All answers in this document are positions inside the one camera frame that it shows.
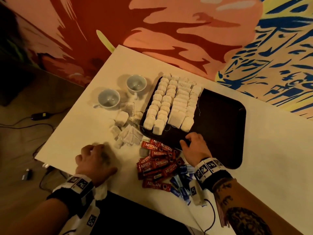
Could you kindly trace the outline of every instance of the forearm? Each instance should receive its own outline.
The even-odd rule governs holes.
[[[7,235],[54,235],[68,220],[68,208],[58,199],[40,204],[22,221],[11,225]]]
[[[302,234],[235,179],[217,182],[213,193],[237,235]]]

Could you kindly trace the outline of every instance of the left hand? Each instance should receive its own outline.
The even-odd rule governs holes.
[[[116,167],[104,165],[101,157],[103,149],[103,144],[97,146],[87,145],[81,149],[81,154],[75,158],[77,164],[76,174],[88,176],[95,187],[100,186],[117,172]]]

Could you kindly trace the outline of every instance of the tattoo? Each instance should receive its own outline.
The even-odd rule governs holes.
[[[249,209],[229,208],[226,211],[226,217],[237,235],[272,235],[272,231],[266,222]]]
[[[220,203],[221,206],[228,205],[228,200],[233,201],[233,198],[231,196],[226,196],[222,202]]]
[[[231,180],[233,180],[233,178],[223,178],[223,179],[221,179],[221,180],[219,180],[218,182],[216,182],[215,183],[215,185],[213,186],[213,192],[220,192],[221,191],[221,186],[224,184],[224,183],[226,183],[226,182],[229,182],[229,181],[231,181]]]

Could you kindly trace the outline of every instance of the white cup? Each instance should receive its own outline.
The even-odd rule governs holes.
[[[128,90],[135,95],[135,100],[138,99],[138,94],[143,91],[147,86],[147,80],[141,75],[131,75],[126,85]]]
[[[94,106],[94,108],[112,109],[119,104],[120,95],[117,90],[105,89],[98,95],[98,102],[99,104]]]

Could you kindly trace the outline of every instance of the hand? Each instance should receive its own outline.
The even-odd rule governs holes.
[[[95,187],[100,186],[110,176],[117,172],[116,167],[106,167],[101,157],[103,144],[97,146],[87,145],[81,149],[81,154],[75,158],[76,174],[86,175]]]
[[[182,146],[182,152],[191,166],[197,166],[203,158],[212,157],[212,154],[201,134],[192,132],[186,135],[186,139],[191,141],[190,146],[188,147],[184,140],[180,141],[180,146]]]

